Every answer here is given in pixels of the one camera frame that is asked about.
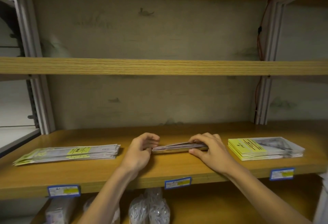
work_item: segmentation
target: left hand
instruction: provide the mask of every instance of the left hand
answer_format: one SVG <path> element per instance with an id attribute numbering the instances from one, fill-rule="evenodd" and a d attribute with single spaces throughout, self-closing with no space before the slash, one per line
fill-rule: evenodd
<path id="1" fill-rule="evenodd" d="M 159 136 L 156 134 L 144 133 L 139 137 L 134 138 L 120 167 L 133 173 L 132 179 L 136 178 L 138 172 L 147 165 L 152 148 L 157 147 L 158 143 Z"/>

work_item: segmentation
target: right hand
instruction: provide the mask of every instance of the right hand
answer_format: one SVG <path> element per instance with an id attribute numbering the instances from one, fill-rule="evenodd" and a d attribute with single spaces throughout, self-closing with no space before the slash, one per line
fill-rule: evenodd
<path id="1" fill-rule="evenodd" d="M 223 175 L 229 175 L 240 164 L 230 155 L 218 134 L 197 134 L 190 138 L 189 142 L 204 142 L 208 146 L 207 152 L 199 149 L 190 149 L 189 153 L 200 158 L 212 170 Z"/>

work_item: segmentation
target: stack of packages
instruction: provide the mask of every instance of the stack of packages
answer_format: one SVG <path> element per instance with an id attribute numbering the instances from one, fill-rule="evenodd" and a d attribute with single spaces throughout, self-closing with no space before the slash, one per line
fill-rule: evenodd
<path id="1" fill-rule="evenodd" d="M 120 145 L 49 147 L 36 149 L 13 162 L 15 166 L 67 160 L 115 159 Z"/>
<path id="2" fill-rule="evenodd" d="M 162 189 L 146 189 L 144 195 L 133 199 L 129 219 L 130 224 L 169 224 L 170 209 L 162 197 Z"/>
<path id="3" fill-rule="evenodd" d="M 228 139 L 228 147 L 242 161 L 302 157 L 305 151 L 283 137 Z"/>
<path id="4" fill-rule="evenodd" d="M 160 153 L 179 153 L 179 152 L 187 152 L 189 149 L 197 148 L 199 150 L 208 150 L 207 145 L 203 142 L 184 142 L 184 143 L 177 143 L 171 144 L 166 146 L 157 146 L 152 149 L 152 153 L 160 154 Z"/>

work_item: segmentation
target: upper shelf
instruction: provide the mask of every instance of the upper shelf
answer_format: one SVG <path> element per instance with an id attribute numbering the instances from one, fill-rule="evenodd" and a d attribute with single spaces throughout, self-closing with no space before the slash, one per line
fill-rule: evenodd
<path id="1" fill-rule="evenodd" d="M 327 121 L 283 121 L 256 126 L 250 122 L 125 127 L 108 129 L 60 130 L 41 135 L 0 159 L 0 199 L 47 196 L 47 186 L 79 184 L 82 193 L 99 192 L 108 177 L 121 163 L 131 140 L 152 132 L 161 137 L 161 145 L 185 142 L 197 133 L 219 133 L 225 145 L 231 138 L 282 136 L 305 148 L 304 157 L 261 161 L 240 161 L 256 177 L 268 177 L 272 169 L 293 167 L 295 174 L 326 172 Z M 67 161 L 14 167 L 12 162 L 41 147 L 121 144 L 114 160 Z M 129 188 L 162 187 L 165 180 L 192 177 L 192 184 L 226 181 L 198 158 L 188 154 L 152 156 L 149 164 L 129 184 Z"/>
<path id="2" fill-rule="evenodd" d="M 0 57 L 0 74 L 69 75 L 328 75 L 326 61 L 203 61 Z"/>

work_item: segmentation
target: bundle of packets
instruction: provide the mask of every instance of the bundle of packets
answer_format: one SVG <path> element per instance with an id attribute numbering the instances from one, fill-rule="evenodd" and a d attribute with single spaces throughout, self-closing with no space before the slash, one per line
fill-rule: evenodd
<path id="1" fill-rule="evenodd" d="M 36 149 L 13 162 L 13 165 L 67 160 L 115 159 L 120 145 L 49 147 Z"/>
<path id="2" fill-rule="evenodd" d="M 189 151 L 189 149 L 192 148 L 197 148 L 199 150 L 208 150 L 207 145 L 205 145 L 203 142 L 198 142 L 198 143 L 184 142 L 184 143 L 155 147 L 152 149 L 152 153 L 154 154 L 181 153 L 181 152 L 187 152 Z"/>
<path id="3" fill-rule="evenodd" d="M 228 147 L 242 161 L 302 157 L 305 151 L 283 137 L 228 139 Z"/>

